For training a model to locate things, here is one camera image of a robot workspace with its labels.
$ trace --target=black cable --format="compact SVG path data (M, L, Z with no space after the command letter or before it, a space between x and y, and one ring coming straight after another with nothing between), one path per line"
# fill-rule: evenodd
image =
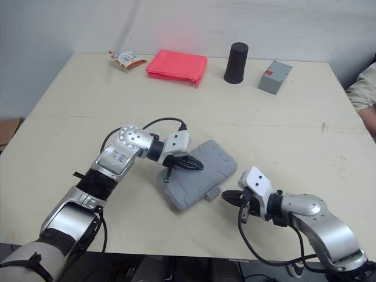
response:
M304 243L303 243L303 238L301 237L301 234L299 232L299 230L297 230L294 226L291 226L291 228L296 232L296 234L298 234L298 237L299 237L299 243L300 243L300 254L301 254L301 257L303 258L302 259L302 262L304 264L304 267L309 270L310 272L315 272L315 273L329 273L329 271L325 270L325 269L317 269L317 268L312 268L308 265L308 263L306 262L306 258L304 257Z
M261 274L261 273L247 275L247 276L245 276L244 279L247 279L247 278L250 278L250 277L253 277L253 276L263 276L263 277L265 277L266 279L268 279L269 281L276 281L276 279L273 279L273 278L269 277L268 275Z
M82 257L82 255L87 251L90 244L94 241L94 238L98 234L98 231L99 231L101 225L102 225L102 221L99 219L99 224L98 224L97 228L95 229L94 233L88 239L88 243L84 247L82 247L82 249L78 250L76 253L71 253L69 255L69 257L67 259L68 262L67 262L66 266L64 267L62 274L60 275L60 279L61 279L61 277L63 277L63 275L66 273L66 271L72 266L72 264L74 262L78 261Z
M103 241L103 247L102 247L102 252L105 253L106 252L106 247L107 247L108 232L107 232L107 224L106 224L105 218L103 216L103 210L99 213L99 218L100 218L100 221L103 224L103 231L105 233L105 239Z
M113 131L111 131L110 133L107 134L106 138L103 140L103 143L100 147L99 153L101 153L105 149L106 143L107 143L108 139L111 137L111 135L113 135L115 132L118 132L119 130L121 130L121 127L116 128L116 129L114 129Z
M149 126L151 126L151 125L153 125L153 124L155 124L155 123L157 123L157 122L161 122L161 121L163 121L163 120L175 120L175 121L177 121L177 122L180 122L182 125L180 126L180 128L181 128L181 130L185 130L185 129L187 129L187 126L186 126L186 124L185 124L185 122L184 121L182 121L181 119L178 119L178 118L176 118L176 117L164 117L164 118L160 118L160 119L156 119L156 120L153 120L152 122L149 122L147 125L145 125L142 129L147 129Z
M102 247L102 253L105 253L106 252L106 246L107 246L107 239L108 239L108 231L107 231L107 224L106 224L106 221L105 221L105 218L103 216L103 210L100 211L99 213L99 218L100 218L100 222L103 224L103 231L105 233L105 239L103 241L103 247ZM96 267L94 267L92 269L92 271L90 271L83 279L82 281L85 282L87 281L94 273L97 272L97 270L99 269L99 265L100 263L98 263L96 265Z
M181 120L181 119L176 118L176 117L169 117L169 118L168 117L166 117L166 118L164 117L164 118L153 120L152 122L149 122L147 125L145 125L142 129L145 130L149 126L151 126L151 125L153 125L153 124L155 124L157 122L161 122L163 120L175 120L177 122L180 122L181 125L179 127L179 131L187 129L187 125L185 124L185 122L183 120ZM106 143L107 143L108 139L111 137L111 135L113 135L115 132L118 132L119 130L121 130L121 127L116 128L116 129L114 129L113 131L111 131L110 133L107 134L106 138L104 139L104 141L103 141L103 143L102 143L102 145L100 147L99 153L101 153L105 149Z
M241 207L239 208L239 215L238 215L238 218L237 218L237 226L239 228L239 232L240 232L240 235L241 237L243 238L245 244L247 245L248 249L251 251L251 253L258 259L260 260L262 263L264 264L267 264L269 266L287 266L289 264L293 264L293 263L298 263L299 261L302 261L302 259L305 259L305 260L308 260L308 259L313 259L314 257L317 257L317 255L315 254L311 254L309 256L305 256L304 258L302 257L298 257L298 258L295 258L294 260L289 260L289 261L281 261L279 263L276 263L276 262L273 262L273 261L268 261L268 260L265 260L263 259L259 254L256 253L256 251L252 248L251 244L249 243L246 235L244 234L244 231L243 231L243 227L241 226L241 215L243 214L243 209L244 209L244 204L241 205Z
M243 269L241 269L241 264L238 262L237 265L239 266L239 272L241 275L241 279L243 279L243 282L246 282L246 278L244 277Z

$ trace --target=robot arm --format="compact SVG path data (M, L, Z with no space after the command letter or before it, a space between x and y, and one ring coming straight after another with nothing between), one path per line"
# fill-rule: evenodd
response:
M330 213L319 197L275 191L269 179L256 167L243 173L239 186L244 189L243 192L226 191L222 197L231 204L243 207L242 223L246 223L251 214L266 221L273 220L275 225L291 226L301 231L307 236L326 271L334 277L345 277L360 270L363 275L369 270L367 256L355 234Z
M116 185L132 167L135 158L148 158L158 164L185 169L203 165L188 156L187 130L169 135L165 142L137 126L125 126L113 145L106 147L76 186L70 188L42 224L39 238L7 257L0 264L2 281L54 281L67 259L82 254L100 228L101 213Z

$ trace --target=shoe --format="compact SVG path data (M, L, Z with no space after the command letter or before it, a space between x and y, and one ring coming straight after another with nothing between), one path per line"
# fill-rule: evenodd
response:
M303 276L304 265L301 262L289 264L286 266L286 268L287 268L287 272L289 273L289 275L295 278L300 278Z

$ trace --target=gray tablet case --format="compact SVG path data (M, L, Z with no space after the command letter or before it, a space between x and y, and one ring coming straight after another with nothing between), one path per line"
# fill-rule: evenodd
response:
M203 143L190 155L204 164L203 170L174 167L169 183L164 182L167 169L157 175L161 190L178 210L185 210L204 197L212 201L220 194L219 184L237 169L234 159L213 140Z

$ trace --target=gray box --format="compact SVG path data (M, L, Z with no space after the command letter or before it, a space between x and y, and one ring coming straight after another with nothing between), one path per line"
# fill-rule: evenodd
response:
M292 68L292 66L284 63L273 61L262 75L258 88L272 94L277 94Z
M159 188L178 210L185 210L202 198L212 201L221 193L219 184L237 169L235 160L213 140L203 143L190 155L204 164L203 170L174 167L169 183L164 182L167 169L157 175Z

